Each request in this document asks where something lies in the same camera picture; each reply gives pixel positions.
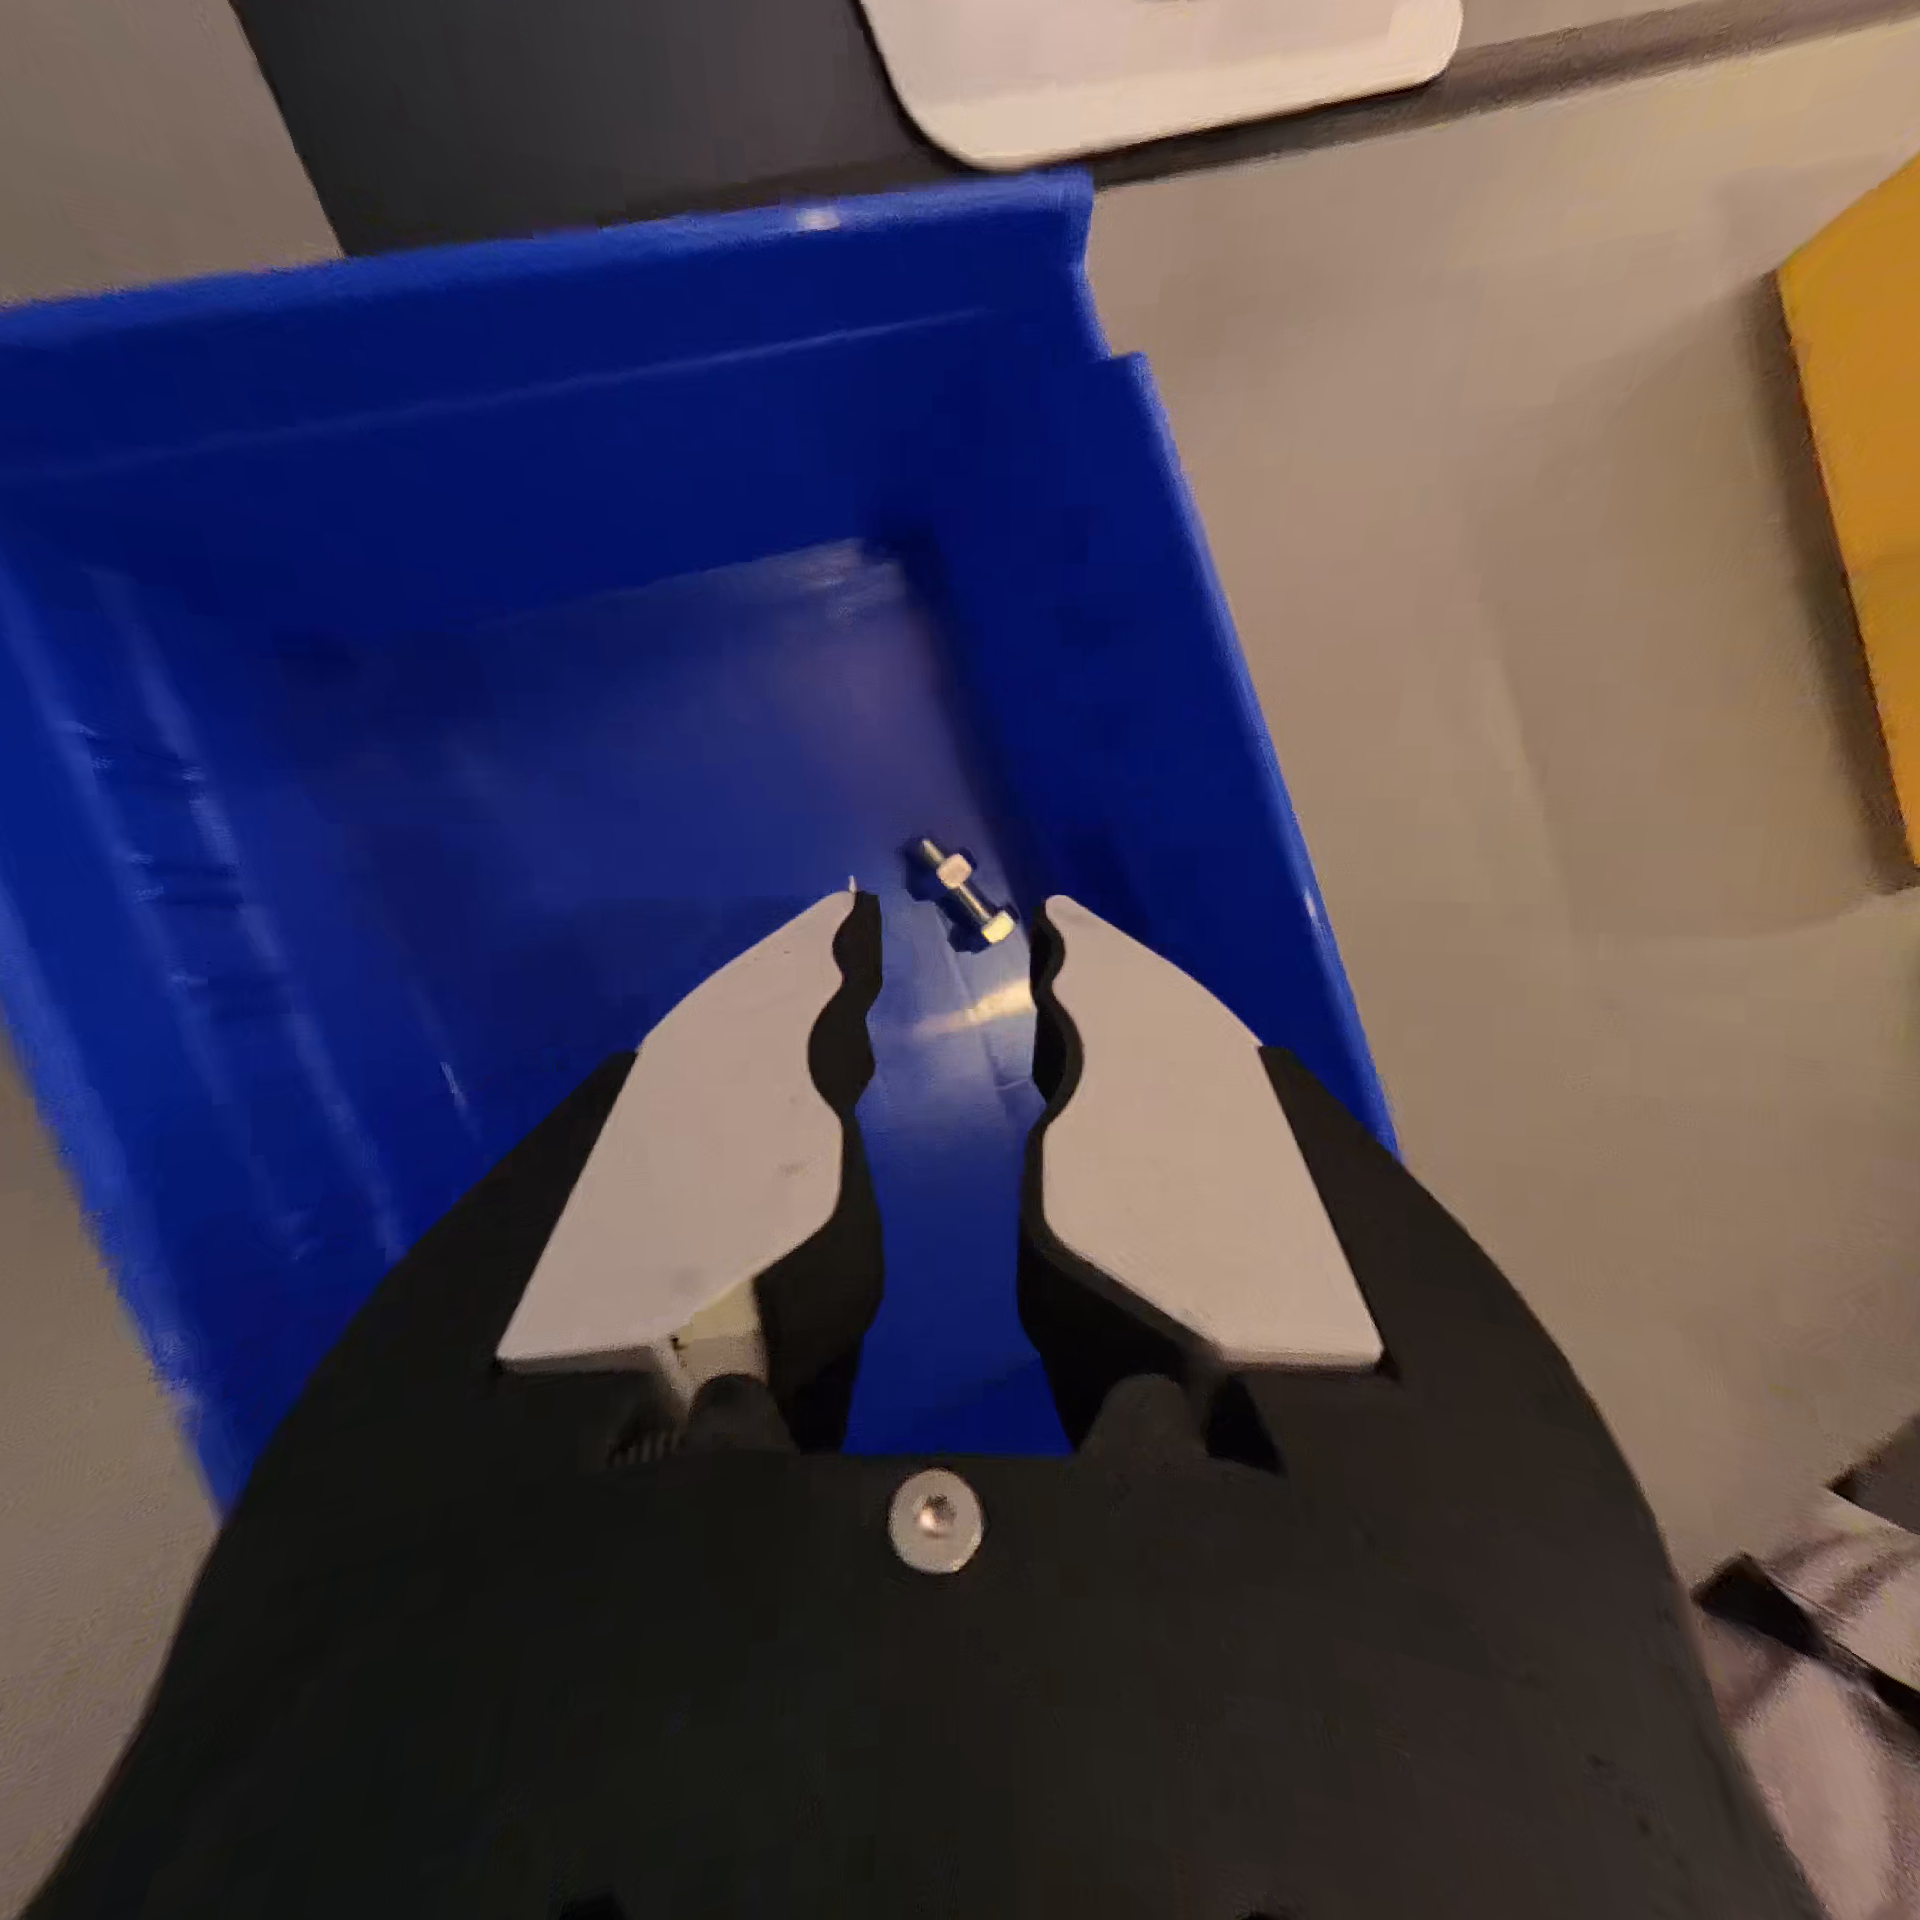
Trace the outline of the steel hex bolt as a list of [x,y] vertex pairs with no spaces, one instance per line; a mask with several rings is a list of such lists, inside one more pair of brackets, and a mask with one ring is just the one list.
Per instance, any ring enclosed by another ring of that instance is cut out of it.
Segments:
[[971,856],[971,852],[962,847],[947,847],[929,835],[916,835],[905,844],[905,856],[915,870],[916,896],[932,900],[942,907],[942,911],[947,911],[949,923],[953,925],[953,932],[962,944],[990,949],[1006,944],[1017,932],[1017,914],[1011,904],[998,903],[994,896],[981,890],[977,863],[971,896],[968,899],[947,899],[932,880],[932,861],[953,851]]

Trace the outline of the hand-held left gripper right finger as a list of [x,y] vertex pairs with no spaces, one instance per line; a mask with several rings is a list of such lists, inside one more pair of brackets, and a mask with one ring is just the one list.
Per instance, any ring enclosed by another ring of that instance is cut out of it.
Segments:
[[1254,1029],[1072,896],[1045,900],[1032,949],[1020,1317],[1067,1443],[1139,1379],[1211,1437],[1249,1376],[1378,1374],[1385,1339]]

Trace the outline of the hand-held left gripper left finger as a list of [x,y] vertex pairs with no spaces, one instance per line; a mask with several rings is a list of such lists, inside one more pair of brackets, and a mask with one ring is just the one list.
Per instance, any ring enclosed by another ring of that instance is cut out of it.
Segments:
[[881,900],[828,894],[641,1043],[497,1343],[517,1374],[649,1376],[678,1418],[758,1379],[802,1451],[846,1444],[884,1292],[858,1102]]

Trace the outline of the blue plastic bin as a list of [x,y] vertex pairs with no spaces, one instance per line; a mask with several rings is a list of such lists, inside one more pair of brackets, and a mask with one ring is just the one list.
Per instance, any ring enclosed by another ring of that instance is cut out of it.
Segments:
[[4,1016],[203,1480],[708,972],[884,911],[869,1451],[1045,1451],[1067,894],[1394,1123],[1085,175],[4,308]]

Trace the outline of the yellow plastic bin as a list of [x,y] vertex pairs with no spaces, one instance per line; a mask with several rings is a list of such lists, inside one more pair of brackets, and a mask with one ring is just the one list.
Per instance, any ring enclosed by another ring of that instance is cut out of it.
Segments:
[[1905,839],[1917,855],[1917,162],[1773,276]]

